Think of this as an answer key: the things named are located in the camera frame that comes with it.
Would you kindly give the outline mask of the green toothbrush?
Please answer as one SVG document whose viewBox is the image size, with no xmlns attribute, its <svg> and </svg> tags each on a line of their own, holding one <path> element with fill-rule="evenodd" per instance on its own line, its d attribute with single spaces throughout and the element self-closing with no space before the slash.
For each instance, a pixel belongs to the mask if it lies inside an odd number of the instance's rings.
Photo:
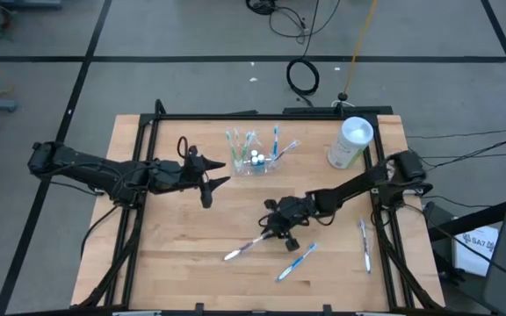
<svg viewBox="0 0 506 316">
<path fill-rule="evenodd" d="M 226 139 L 227 139 L 228 144 L 230 146 L 230 152 L 231 152 L 231 156 L 232 156 L 233 165 L 234 165 L 234 167 L 238 167 L 238 160 L 237 160 L 237 154 L 235 151 L 235 145 L 234 145 L 234 142 L 232 139 L 232 134 L 229 129 L 226 130 Z"/>
<path fill-rule="evenodd" d="M 242 162 L 247 161 L 247 156 L 248 156 L 248 152 L 249 152 L 249 145 L 250 145 L 250 142 L 251 142 L 253 136 L 254 136 L 254 132 L 246 132 L 245 141 L 244 141 L 244 144 L 242 147 L 242 154 L 241 154 Z"/>
</svg>

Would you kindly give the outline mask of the white toothbrush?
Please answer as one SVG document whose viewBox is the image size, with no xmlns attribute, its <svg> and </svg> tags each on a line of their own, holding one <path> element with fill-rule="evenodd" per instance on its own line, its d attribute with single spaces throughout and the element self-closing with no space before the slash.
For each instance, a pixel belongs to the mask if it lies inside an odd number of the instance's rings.
<svg viewBox="0 0 506 316">
<path fill-rule="evenodd" d="M 275 236 L 275 233 L 272 233 L 272 232 L 263 233 L 259 237 L 255 238 L 254 240 L 249 241 L 248 243 L 246 243 L 245 245 L 241 246 L 240 248 L 238 248 L 236 250 L 233 250 L 229 254 L 225 255 L 224 258 L 223 258 L 223 261 L 224 262 L 230 261 L 233 258 L 235 258 L 235 257 L 239 256 L 240 254 L 242 254 L 243 252 L 245 252 L 246 250 L 248 250 L 249 248 L 253 247 L 257 243 L 259 243 L 260 241 L 269 239 L 269 238 L 274 237 L 274 236 Z"/>
</svg>

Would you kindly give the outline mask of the white wipes canister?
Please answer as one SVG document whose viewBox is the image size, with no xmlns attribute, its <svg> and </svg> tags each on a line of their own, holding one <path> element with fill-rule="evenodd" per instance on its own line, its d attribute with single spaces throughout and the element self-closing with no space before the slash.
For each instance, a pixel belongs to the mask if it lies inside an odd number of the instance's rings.
<svg viewBox="0 0 506 316">
<path fill-rule="evenodd" d="M 332 167 L 347 169 L 364 152 L 373 139 L 372 125 L 364 118 L 347 118 L 341 125 L 327 157 Z"/>
</svg>

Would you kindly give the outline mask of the white printed paper sheet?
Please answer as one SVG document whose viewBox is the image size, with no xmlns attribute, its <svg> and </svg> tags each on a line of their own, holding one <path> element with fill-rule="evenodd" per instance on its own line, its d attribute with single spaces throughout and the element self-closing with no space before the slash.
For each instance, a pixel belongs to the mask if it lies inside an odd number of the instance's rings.
<svg viewBox="0 0 506 316">
<path fill-rule="evenodd" d="M 452 242 L 452 264 L 468 274 L 479 277 L 487 275 L 489 260 L 495 251 L 499 231 L 492 226 L 483 226 L 455 236 Z"/>
</svg>

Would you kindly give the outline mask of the purple toothbrush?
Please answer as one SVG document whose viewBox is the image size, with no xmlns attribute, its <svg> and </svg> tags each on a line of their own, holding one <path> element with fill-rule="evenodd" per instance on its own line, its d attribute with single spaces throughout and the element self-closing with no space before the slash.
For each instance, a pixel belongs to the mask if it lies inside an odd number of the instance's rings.
<svg viewBox="0 0 506 316">
<path fill-rule="evenodd" d="M 284 154 L 286 154 L 287 152 L 289 151 L 292 151 L 294 150 L 296 147 L 298 147 L 299 145 L 301 144 L 301 142 L 299 140 L 294 140 L 293 142 L 291 142 L 287 147 L 285 147 L 284 149 L 282 149 L 280 152 L 278 152 L 278 154 L 275 156 L 275 158 L 272 160 L 273 162 L 277 162 L 278 160 L 280 160 L 282 158 L 282 156 Z"/>
<path fill-rule="evenodd" d="M 370 249 L 367 239 L 367 232 L 365 229 L 365 222 L 363 219 L 360 219 L 358 222 L 358 226 L 361 232 L 362 236 L 362 242 L 363 242 L 363 251 L 364 251 L 364 262 L 365 262 L 365 270 L 367 274 L 372 274 L 372 263 L 371 263 L 371 257 L 370 257 Z"/>
</svg>

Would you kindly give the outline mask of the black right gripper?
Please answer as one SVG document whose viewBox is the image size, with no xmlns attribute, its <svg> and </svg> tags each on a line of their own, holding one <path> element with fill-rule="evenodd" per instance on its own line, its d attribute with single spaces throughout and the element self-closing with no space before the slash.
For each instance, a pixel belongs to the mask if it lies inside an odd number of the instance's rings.
<svg viewBox="0 0 506 316">
<path fill-rule="evenodd" d="M 300 247 L 289 232 L 295 226 L 309 226 L 309 219 L 316 213 L 315 201 L 311 197 L 282 197 L 264 201 L 265 215 L 258 220 L 263 233 L 285 241 L 286 249 L 293 252 Z"/>
</svg>

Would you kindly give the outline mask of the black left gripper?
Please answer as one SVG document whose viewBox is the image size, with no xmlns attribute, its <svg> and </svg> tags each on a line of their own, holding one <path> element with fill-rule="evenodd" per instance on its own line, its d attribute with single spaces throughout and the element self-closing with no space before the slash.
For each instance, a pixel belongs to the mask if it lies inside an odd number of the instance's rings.
<svg viewBox="0 0 506 316">
<path fill-rule="evenodd" d="M 201 204 L 208 209 L 213 203 L 213 191 L 227 182 L 230 177 L 224 176 L 204 182 L 204 170 L 221 169 L 225 166 L 225 162 L 209 160 L 199 154 L 196 146 L 190 146 L 183 165 L 174 161 L 157 161 L 149 166 L 149 191 L 168 193 L 199 187 Z"/>
</svg>

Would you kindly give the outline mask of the clear acrylic organizer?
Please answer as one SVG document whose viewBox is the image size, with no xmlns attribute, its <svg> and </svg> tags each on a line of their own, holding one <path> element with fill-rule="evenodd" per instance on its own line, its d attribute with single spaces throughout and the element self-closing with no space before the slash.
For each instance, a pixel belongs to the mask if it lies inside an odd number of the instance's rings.
<svg viewBox="0 0 506 316">
<path fill-rule="evenodd" d="M 265 157 L 264 164 L 258 162 L 257 157 L 251 157 L 251 151 L 257 149 L 251 149 L 248 152 L 247 161 L 242 162 L 241 154 L 242 150 L 236 148 L 238 167 L 234 167 L 232 162 L 232 175 L 233 176 L 261 176 L 268 173 L 277 171 L 280 168 L 281 161 L 273 162 L 271 159 L 271 153 L 257 150 L 258 154 L 263 154 Z"/>
</svg>

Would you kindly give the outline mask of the black aluminium table frame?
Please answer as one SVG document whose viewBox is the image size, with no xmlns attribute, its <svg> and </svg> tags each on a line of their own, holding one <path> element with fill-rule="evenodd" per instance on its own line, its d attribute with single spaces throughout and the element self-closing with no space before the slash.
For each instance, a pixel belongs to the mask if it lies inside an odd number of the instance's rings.
<svg viewBox="0 0 506 316">
<path fill-rule="evenodd" d="M 368 117 L 379 140 L 354 169 L 339 171 L 323 160 L 323 149 L 349 116 Z M 281 171 L 264 178 L 264 187 L 233 177 L 208 210 L 201 208 L 195 193 L 181 193 L 150 197 L 141 212 L 113 215 L 86 245 L 73 307 L 160 310 L 163 316 L 194 315 L 196 303 L 204 304 L 204 316 L 322 315 L 323 305 L 331 305 L 332 315 L 440 312 L 443 294 L 427 228 L 413 198 L 389 226 L 394 232 L 391 248 L 371 235 L 370 275 L 360 263 L 356 220 L 364 217 L 375 225 L 380 204 L 371 193 L 346 203 L 333 226 L 299 231 L 301 239 L 315 237 L 318 249 L 313 260 L 283 282 L 272 276 L 291 254 L 276 241 L 239 260 L 221 260 L 225 251 L 257 231 L 265 199 L 336 185 L 369 168 L 373 157 L 404 148 L 401 119 L 389 107 L 350 108 L 342 114 L 294 108 L 282 114 L 119 115 L 107 155 L 120 161 L 153 150 L 173 159 L 177 139 L 185 135 L 221 160 L 227 152 L 227 126 L 245 130 L 275 124 L 287 136 L 298 133 L 303 147 Z"/>
</svg>

